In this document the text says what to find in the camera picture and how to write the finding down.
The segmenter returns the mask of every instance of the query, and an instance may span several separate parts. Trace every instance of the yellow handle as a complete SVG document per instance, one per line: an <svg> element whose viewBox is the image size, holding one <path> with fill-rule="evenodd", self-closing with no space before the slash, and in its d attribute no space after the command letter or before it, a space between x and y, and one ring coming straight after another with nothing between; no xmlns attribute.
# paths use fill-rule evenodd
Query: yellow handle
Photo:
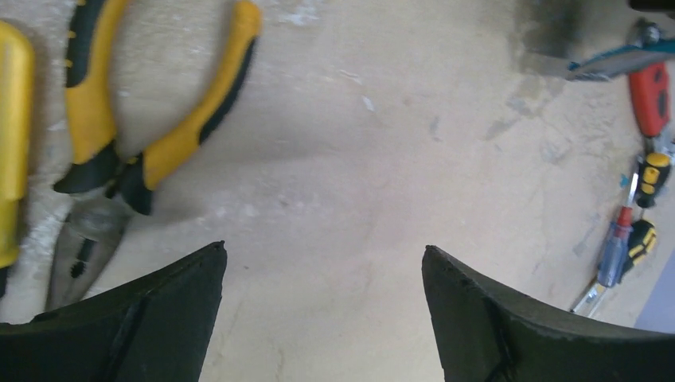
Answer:
<svg viewBox="0 0 675 382"><path fill-rule="evenodd" d="M107 88L117 25L129 0L78 0L68 31L65 102L72 165L54 185L82 193L105 185L119 166L115 120Z"/></svg>
<svg viewBox="0 0 675 382"><path fill-rule="evenodd" d="M230 111L244 84L261 24L256 4L235 4L225 51L204 98L169 134L132 158L120 177L119 191L134 210L150 213L151 194L159 182L187 161Z"/></svg>
<svg viewBox="0 0 675 382"><path fill-rule="evenodd" d="M30 42L0 21L0 268L18 257L18 202L28 174L35 55Z"/></svg>

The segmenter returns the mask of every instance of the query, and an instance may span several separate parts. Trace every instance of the stained surface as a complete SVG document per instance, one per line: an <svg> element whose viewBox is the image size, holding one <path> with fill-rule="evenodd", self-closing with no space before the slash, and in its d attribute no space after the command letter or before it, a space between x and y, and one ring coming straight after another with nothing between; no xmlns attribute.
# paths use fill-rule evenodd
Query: stained surface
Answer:
<svg viewBox="0 0 675 382"><path fill-rule="evenodd" d="M577 3L260 0L263 36L232 114L159 187L155 214L133 220L93 293L226 240L204 381L441 380L419 271L426 244L567 309L640 150L625 81L536 74L564 61L533 53L611 47L638 16L595 0L578 18L567 13ZM74 5L2 4L40 68L27 227L3 321L41 312L69 207L49 186L70 155L61 86ZM124 154L196 103L231 8L131 4L111 73ZM661 230L656 254L599 319L634 324L675 248L671 194L647 213Z"/></svg>

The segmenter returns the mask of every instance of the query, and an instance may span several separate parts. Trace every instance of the pliers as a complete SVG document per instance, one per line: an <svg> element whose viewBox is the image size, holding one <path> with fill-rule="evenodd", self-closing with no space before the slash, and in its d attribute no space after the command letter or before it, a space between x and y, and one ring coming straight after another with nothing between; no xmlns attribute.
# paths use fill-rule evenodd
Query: pliers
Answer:
<svg viewBox="0 0 675 382"><path fill-rule="evenodd" d="M75 203L59 232L46 310L81 300L114 255L135 213L149 215L159 183L197 151L230 111L252 61L262 16L234 5L215 78L171 132L124 163L107 90L113 37L129 0L78 0L68 31L65 102L72 164L53 186Z"/></svg>

